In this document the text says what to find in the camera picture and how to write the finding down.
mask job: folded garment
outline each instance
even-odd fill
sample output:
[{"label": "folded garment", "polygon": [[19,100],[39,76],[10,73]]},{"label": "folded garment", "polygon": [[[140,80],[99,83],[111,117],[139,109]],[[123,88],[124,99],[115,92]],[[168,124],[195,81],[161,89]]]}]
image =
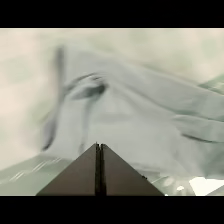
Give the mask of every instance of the folded garment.
[{"label": "folded garment", "polygon": [[105,143],[137,170],[224,179],[224,96],[67,45],[45,153],[76,159]]}]

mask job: gray cloth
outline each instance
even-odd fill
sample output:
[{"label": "gray cloth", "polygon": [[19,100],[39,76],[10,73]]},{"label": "gray cloth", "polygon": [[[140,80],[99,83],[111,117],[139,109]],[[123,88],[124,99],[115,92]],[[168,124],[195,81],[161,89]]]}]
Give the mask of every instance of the gray cloth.
[{"label": "gray cloth", "polygon": [[45,153],[76,159],[105,143],[137,170],[224,179],[224,96],[68,45]]}]

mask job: gray fabric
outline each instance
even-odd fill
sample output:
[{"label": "gray fabric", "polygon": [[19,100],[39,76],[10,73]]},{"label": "gray fabric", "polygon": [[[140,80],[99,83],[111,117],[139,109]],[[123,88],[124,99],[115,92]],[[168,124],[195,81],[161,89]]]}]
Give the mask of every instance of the gray fabric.
[{"label": "gray fabric", "polygon": [[76,159],[105,143],[137,170],[223,179],[222,95],[72,45],[60,54],[46,153]]}]

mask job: dark triangular object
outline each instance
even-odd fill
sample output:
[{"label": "dark triangular object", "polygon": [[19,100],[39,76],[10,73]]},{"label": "dark triangular object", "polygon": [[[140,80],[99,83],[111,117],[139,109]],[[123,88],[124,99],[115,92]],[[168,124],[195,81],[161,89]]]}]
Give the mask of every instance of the dark triangular object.
[{"label": "dark triangular object", "polygon": [[163,196],[104,144],[91,146],[37,195]]}]

